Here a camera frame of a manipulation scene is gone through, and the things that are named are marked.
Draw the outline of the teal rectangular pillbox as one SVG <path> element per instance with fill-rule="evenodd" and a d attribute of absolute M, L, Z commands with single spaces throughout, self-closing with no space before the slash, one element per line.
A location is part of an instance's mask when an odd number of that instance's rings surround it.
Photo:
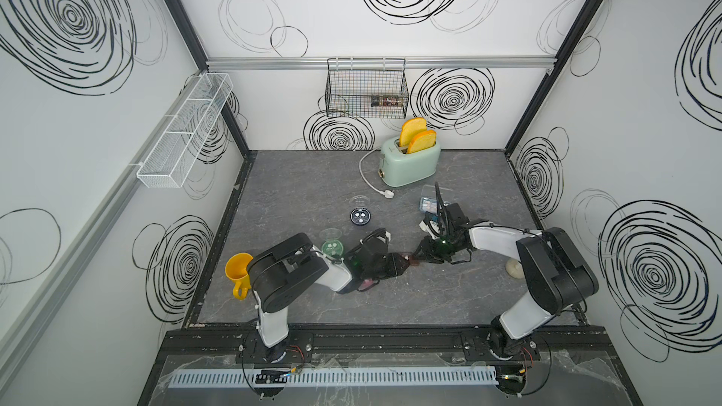
<path fill-rule="evenodd" d="M 445 206 L 453 203 L 455 199 L 455 192 L 452 189 L 440 187 L 439 193 Z M 425 214 L 426 212 L 428 212 L 428 214 L 437 213 L 437 200 L 434 185 L 425 184 L 422 186 L 419 199 L 419 210 Z"/>

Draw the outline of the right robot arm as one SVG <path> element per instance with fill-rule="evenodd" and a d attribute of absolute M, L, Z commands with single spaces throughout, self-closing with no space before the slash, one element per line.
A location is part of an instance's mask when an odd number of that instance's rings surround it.
<path fill-rule="evenodd" d="M 487 341 L 500 360 L 520 353 L 525 339 L 565 308 L 598 293 L 599 281 L 568 233 L 560 227 L 517 229 L 481 219 L 471 221 L 457 203 L 447 203 L 434 186 L 436 220 L 426 216 L 427 235 L 414 259 L 461 264 L 456 254 L 490 251 L 521 265 L 526 293 L 495 317 Z"/>

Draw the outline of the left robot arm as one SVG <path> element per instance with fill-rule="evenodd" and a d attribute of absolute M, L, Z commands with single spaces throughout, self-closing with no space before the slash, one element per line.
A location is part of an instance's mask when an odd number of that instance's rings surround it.
<path fill-rule="evenodd" d="M 298 233 L 253 259 L 247 267 L 257 306 L 257 331 L 264 347 L 284 349 L 290 332 L 289 306 L 310 287 L 338 294 L 367 291 L 404 274 L 409 254 L 389 250 L 390 233 L 376 229 L 338 259 L 325 255 L 305 233 Z"/>

